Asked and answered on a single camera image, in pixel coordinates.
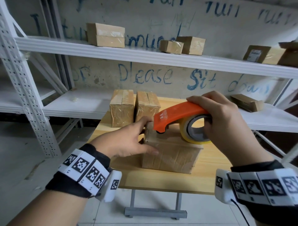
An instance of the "left hand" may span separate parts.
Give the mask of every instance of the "left hand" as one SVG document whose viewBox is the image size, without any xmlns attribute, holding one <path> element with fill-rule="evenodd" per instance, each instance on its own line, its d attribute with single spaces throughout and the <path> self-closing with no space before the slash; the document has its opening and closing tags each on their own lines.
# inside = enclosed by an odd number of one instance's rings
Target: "left hand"
<svg viewBox="0 0 298 226">
<path fill-rule="evenodd" d="M 139 121 L 124 126 L 118 130 L 108 132 L 96 137 L 90 142 L 97 151 L 109 158 L 113 156 L 126 157 L 134 154 L 148 153 L 158 155 L 158 150 L 147 144 L 140 144 L 138 137 L 149 117 L 142 117 Z"/>
</svg>

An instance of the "shelf level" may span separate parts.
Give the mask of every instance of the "shelf level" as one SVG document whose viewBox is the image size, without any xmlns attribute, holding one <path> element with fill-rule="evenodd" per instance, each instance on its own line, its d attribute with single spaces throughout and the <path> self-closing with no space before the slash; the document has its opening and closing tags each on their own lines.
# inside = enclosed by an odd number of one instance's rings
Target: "shelf level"
<svg viewBox="0 0 298 226">
<path fill-rule="evenodd" d="M 221 57 L 185 54 L 175 55 L 160 52 L 158 49 L 144 49 L 128 46 L 125 48 L 96 47 L 89 45 L 85 41 L 69 39 L 58 40 L 48 37 L 18 37 L 15 38 L 15 40 L 19 49 L 24 51 L 298 79 L 298 68 L 260 64 Z"/>
<path fill-rule="evenodd" d="M 80 88 L 68 91 L 43 108 L 46 116 L 101 119 L 109 110 L 111 90 Z M 298 133 L 298 118 L 270 104 L 250 113 L 239 110 L 252 130 Z"/>
<path fill-rule="evenodd" d="M 56 91 L 46 82 L 37 83 L 37 90 L 41 99 L 54 94 Z M 8 79 L 0 79 L 0 112 L 24 114 L 21 100 Z"/>
</svg>

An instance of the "packing tape roll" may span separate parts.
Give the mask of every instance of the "packing tape roll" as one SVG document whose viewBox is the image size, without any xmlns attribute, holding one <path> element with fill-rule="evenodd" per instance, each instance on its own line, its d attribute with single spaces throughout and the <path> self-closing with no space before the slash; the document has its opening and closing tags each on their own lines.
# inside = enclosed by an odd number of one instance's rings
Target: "packing tape roll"
<svg viewBox="0 0 298 226">
<path fill-rule="evenodd" d="M 207 117 L 210 117 L 210 115 L 198 114 L 198 115 L 192 115 L 190 117 L 180 119 L 179 128 L 183 139 L 192 144 L 210 143 L 211 141 L 204 133 L 204 127 L 198 127 L 198 128 L 192 127 L 195 121 L 197 121 L 198 119 L 207 118 Z"/>
</svg>

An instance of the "hand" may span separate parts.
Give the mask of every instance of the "hand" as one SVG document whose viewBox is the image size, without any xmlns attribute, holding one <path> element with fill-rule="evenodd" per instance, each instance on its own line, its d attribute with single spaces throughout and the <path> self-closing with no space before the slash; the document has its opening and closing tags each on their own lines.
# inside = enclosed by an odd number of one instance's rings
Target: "hand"
<svg viewBox="0 0 298 226">
<path fill-rule="evenodd" d="M 205 120 L 204 131 L 233 166 L 274 160 L 258 143 L 237 105 L 224 95 L 211 91 L 188 97 L 187 101 L 200 105 L 211 114 L 212 124 Z"/>
<path fill-rule="evenodd" d="M 142 134 L 145 124 L 149 121 L 150 118 L 144 116 L 135 123 L 96 137 L 90 144 L 109 158 L 113 156 L 126 157 L 141 153 L 158 155 L 156 148 L 138 142 L 139 135 Z"/>
</svg>

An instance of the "metal table base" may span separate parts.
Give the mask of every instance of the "metal table base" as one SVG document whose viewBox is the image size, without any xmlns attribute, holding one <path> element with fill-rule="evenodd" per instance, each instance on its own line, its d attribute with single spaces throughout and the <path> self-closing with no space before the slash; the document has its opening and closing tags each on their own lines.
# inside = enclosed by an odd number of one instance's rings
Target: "metal table base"
<svg viewBox="0 0 298 226">
<path fill-rule="evenodd" d="M 180 210 L 182 193 L 177 193 L 176 208 L 174 210 L 152 209 L 152 208 L 138 208 L 134 207 L 134 198 L 136 190 L 131 190 L 131 205 L 125 207 L 124 215 L 132 218 L 133 216 L 155 216 L 155 217 L 170 217 L 179 220 L 180 218 L 187 218 L 186 210 Z"/>
</svg>

